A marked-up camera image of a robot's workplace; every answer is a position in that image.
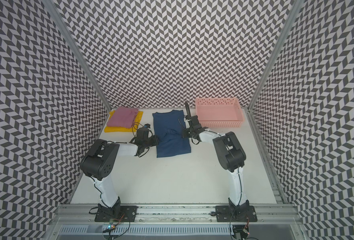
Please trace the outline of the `blue mickey t-shirt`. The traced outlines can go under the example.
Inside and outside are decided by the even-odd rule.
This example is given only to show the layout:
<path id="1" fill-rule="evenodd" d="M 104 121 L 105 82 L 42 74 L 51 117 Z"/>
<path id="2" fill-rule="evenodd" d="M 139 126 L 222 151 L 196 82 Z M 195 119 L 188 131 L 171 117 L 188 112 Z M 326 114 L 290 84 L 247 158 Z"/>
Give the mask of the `blue mickey t-shirt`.
<path id="1" fill-rule="evenodd" d="M 184 117 L 183 110 L 153 113 L 155 135 L 159 138 L 157 158 L 191 153 L 189 139 L 183 138 Z"/>

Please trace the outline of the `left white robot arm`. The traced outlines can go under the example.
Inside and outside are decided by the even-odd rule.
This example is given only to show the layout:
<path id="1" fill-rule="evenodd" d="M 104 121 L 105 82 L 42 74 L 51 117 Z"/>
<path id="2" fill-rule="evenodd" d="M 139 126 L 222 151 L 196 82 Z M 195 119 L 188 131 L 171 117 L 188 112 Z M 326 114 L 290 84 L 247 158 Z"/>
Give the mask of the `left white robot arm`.
<path id="1" fill-rule="evenodd" d="M 102 206 L 112 209 L 119 202 L 110 174 L 117 157 L 142 157 L 151 147 L 159 144 L 159 138 L 153 134 L 149 124 L 137 129 L 130 142 L 112 142 L 98 139 L 86 153 L 80 163 L 84 175 L 90 178 L 100 193 Z"/>

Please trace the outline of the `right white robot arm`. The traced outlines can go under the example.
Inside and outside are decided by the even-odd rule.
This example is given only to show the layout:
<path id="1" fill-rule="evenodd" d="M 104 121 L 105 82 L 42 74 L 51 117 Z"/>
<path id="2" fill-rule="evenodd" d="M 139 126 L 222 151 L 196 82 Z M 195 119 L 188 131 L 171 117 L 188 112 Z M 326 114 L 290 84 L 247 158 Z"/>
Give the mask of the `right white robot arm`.
<path id="1" fill-rule="evenodd" d="M 221 167 L 229 176 L 229 205 L 234 209 L 247 207 L 250 202 L 243 181 L 247 155 L 236 134 L 234 132 L 220 134 L 203 127 L 198 116 L 186 115 L 184 122 L 188 126 L 183 127 L 183 138 L 213 145 Z"/>

